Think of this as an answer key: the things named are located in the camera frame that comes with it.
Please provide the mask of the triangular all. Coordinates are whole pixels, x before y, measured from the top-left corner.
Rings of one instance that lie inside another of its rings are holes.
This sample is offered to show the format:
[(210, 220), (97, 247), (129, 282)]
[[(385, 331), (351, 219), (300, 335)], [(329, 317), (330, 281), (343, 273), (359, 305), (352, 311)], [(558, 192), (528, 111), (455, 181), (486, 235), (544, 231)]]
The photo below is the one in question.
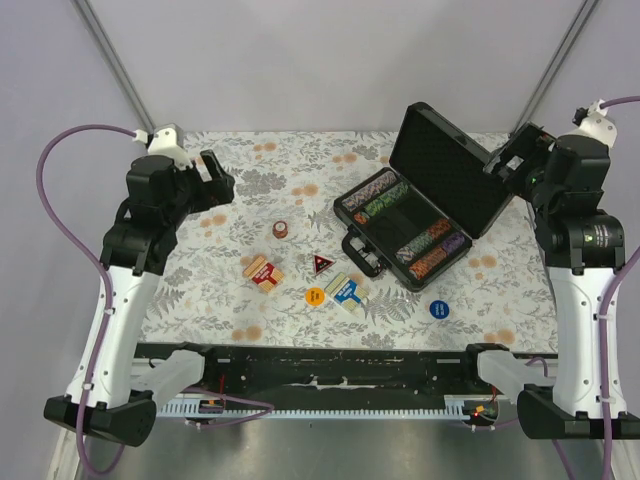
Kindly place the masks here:
[(331, 259), (328, 259), (318, 254), (313, 255), (313, 267), (314, 267), (314, 274), (316, 276), (320, 275), (321, 273), (323, 273), (324, 271), (332, 267), (334, 264), (335, 262)]

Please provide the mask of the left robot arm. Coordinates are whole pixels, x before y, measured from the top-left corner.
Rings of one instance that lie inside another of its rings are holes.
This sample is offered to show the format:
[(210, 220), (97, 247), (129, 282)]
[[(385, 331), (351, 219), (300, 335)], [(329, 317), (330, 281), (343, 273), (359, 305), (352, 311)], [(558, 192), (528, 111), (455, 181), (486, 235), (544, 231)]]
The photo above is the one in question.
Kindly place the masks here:
[(167, 359), (131, 376), (142, 320), (177, 245), (186, 217), (229, 204), (235, 181), (211, 150), (200, 154), (211, 178), (195, 165), (178, 168), (166, 155), (134, 160), (126, 176), (128, 196), (103, 238), (98, 264), (105, 279), (81, 362), (62, 395), (49, 398), (45, 419), (74, 431), (137, 447), (149, 436), (157, 413), (193, 386), (212, 391), (220, 368), (212, 350), (175, 346)]

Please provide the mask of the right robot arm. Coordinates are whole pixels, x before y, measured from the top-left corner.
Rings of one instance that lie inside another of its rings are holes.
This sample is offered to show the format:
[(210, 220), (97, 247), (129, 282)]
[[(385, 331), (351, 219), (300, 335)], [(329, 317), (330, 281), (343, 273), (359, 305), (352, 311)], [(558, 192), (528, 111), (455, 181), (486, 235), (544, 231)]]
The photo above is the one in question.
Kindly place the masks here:
[(458, 381), (477, 394), (490, 385), (517, 407), (531, 439), (636, 440), (617, 368), (616, 299), (630, 261), (624, 229), (600, 209), (611, 165), (614, 125), (596, 121), (557, 138), (527, 123), (494, 153), (489, 171), (534, 212), (535, 238), (555, 298), (558, 333), (553, 377), (507, 348), (470, 345)]

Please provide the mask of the yellow big blind button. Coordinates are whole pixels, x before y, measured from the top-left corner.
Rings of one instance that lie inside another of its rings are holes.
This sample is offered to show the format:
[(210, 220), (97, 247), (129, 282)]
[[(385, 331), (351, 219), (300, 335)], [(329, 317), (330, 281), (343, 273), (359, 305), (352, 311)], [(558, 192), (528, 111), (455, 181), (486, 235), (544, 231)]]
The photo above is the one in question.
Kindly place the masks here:
[(305, 292), (305, 301), (312, 307), (318, 307), (322, 305), (325, 299), (326, 294), (322, 288), (312, 287)]

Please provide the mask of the blue small blind button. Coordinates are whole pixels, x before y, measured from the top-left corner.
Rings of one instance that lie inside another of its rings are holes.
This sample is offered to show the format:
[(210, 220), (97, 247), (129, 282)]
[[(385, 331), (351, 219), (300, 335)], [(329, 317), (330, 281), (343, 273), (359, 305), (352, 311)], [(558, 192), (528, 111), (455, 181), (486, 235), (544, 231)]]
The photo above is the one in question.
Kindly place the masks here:
[(435, 319), (446, 319), (450, 314), (450, 308), (445, 301), (434, 300), (429, 305), (429, 312)]

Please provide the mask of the red playing card deck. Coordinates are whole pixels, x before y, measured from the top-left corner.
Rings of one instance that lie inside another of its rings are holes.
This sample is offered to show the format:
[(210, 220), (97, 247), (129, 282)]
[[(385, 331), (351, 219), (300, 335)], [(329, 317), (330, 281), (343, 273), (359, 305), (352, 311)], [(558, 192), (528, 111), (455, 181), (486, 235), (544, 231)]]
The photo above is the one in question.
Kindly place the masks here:
[(271, 292), (284, 279), (284, 274), (261, 255), (253, 259), (243, 271), (243, 275), (266, 293)]

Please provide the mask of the blue playing card deck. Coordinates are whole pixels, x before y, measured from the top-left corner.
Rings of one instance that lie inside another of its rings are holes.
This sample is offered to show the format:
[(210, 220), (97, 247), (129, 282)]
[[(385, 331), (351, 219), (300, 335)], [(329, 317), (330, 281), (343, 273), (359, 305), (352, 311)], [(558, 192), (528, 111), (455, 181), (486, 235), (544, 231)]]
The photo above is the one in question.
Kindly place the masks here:
[(344, 273), (338, 273), (324, 292), (344, 310), (354, 312), (368, 297), (368, 291)]

